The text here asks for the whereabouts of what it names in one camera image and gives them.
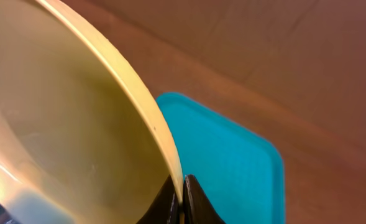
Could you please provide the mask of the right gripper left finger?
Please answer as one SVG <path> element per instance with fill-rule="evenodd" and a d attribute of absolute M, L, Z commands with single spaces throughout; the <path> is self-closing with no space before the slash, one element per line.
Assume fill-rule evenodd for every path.
<path fill-rule="evenodd" d="M 168 176 L 149 209 L 137 224 L 179 224 L 179 203 L 172 178 Z"/>

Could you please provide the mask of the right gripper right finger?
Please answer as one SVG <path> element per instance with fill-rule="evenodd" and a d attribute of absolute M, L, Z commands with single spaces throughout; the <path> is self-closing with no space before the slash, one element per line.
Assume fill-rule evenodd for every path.
<path fill-rule="evenodd" d="M 184 224 L 226 224 L 217 214 L 194 175 L 187 175 L 183 186 Z"/>

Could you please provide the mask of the yellow-green plate top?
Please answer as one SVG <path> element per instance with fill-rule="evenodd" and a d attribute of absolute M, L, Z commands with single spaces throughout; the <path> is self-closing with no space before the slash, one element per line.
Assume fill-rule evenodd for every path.
<path fill-rule="evenodd" d="M 61 1 L 0 0 L 0 204 L 19 223 L 137 223 L 183 175 L 155 99 Z"/>

